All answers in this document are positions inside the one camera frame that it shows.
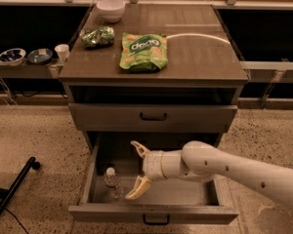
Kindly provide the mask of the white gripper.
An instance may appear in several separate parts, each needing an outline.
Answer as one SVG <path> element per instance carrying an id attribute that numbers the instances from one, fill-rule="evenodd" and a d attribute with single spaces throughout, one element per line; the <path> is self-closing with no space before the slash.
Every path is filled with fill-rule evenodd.
<path id="1" fill-rule="evenodd" d="M 143 158 L 145 176 L 137 176 L 133 189 L 125 196 L 126 200 L 136 200 L 152 186 L 152 181 L 168 178 L 182 179 L 188 174 L 188 167 L 182 159 L 182 151 L 150 151 L 144 145 L 132 140 L 138 155 Z"/>

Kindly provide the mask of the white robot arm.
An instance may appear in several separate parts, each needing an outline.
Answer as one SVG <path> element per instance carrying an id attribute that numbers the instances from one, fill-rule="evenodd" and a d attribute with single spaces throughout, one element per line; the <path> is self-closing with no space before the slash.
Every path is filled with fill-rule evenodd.
<path id="1" fill-rule="evenodd" d="M 196 140 L 173 151 L 149 150 L 134 140 L 131 144 L 143 159 L 143 173 L 126 195 L 128 200 L 138 199 L 157 181 L 207 182 L 221 175 L 293 210 L 293 169 L 231 155 Z"/>

